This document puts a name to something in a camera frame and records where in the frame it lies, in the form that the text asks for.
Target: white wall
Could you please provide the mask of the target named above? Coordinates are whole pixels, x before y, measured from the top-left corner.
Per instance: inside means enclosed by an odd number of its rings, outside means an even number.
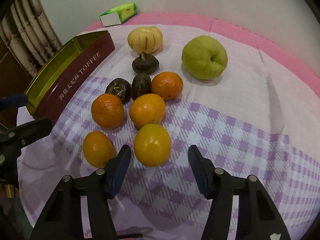
[[[65,43],[99,14],[135,2],[139,12],[179,12],[218,18],[269,38],[320,76],[320,25],[304,0],[41,0]]]

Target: metal bolt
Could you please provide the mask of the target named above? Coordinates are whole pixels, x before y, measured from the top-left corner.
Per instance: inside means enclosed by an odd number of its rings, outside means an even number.
[[[258,178],[254,175],[250,175],[249,180],[251,180],[252,182],[256,182],[258,180]]]
[[[96,170],[97,175],[102,175],[102,174],[104,174],[104,172],[105,172],[104,169],[97,169]]]
[[[9,138],[12,138],[13,136],[15,136],[15,133],[14,133],[14,132],[11,132],[11,133],[8,134],[8,137],[9,137]]]
[[[0,165],[4,163],[5,156],[3,154],[0,155]]]
[[[215,172],[216,174],[221,175],[221,174],[223,174],[223,169],[221,169],[221,168],[216,168],[216,169],[214,170],[214,172]]]
[[[62,181],[63,181],[63,182],[67,182],[67,181],[69,181],[70,179],[71,179],[71,176],[69,176],[69,175],[65,175],[65,176],[62,177]]]

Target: orange fruit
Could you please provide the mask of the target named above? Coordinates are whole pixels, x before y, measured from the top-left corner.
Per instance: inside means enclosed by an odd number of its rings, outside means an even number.
[[[124,108],[116,95],[102,94],[93,101],[91,115],[99,126],[113,129],[121,124],[124,117]]]
[[[142,127],[148,123],[160,123],[165,114],[165,102],[156,94],[138,97],[130,106],[129,116],[132,122]]]
[[[96,168],[103,168],[115,152],[108,137],[99,131],[88,133],[84,138],[82,150],[85,159]]]
[[[161,125],[147,124],[137,132],[133,150],[143,165],[147,167],[162,165],[170,156],[170,136]]]
[[[183,89],[181,77],[174,72],[162,72],[151,81],[151,91],[164,100],[176,98]]]

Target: bamboo pattern curtain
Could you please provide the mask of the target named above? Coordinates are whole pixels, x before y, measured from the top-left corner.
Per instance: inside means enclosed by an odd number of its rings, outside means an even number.
[[[32,78],[61,48],[39,0],[15,0],[0,24],[0,36]]]

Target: green apple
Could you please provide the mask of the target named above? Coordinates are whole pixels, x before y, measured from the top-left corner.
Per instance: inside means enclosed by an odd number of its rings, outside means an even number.
[[[199,36],[189,41],[182,50],[182,62],[196,78],[213,79],[227,67],[225,48],[210,36]]]

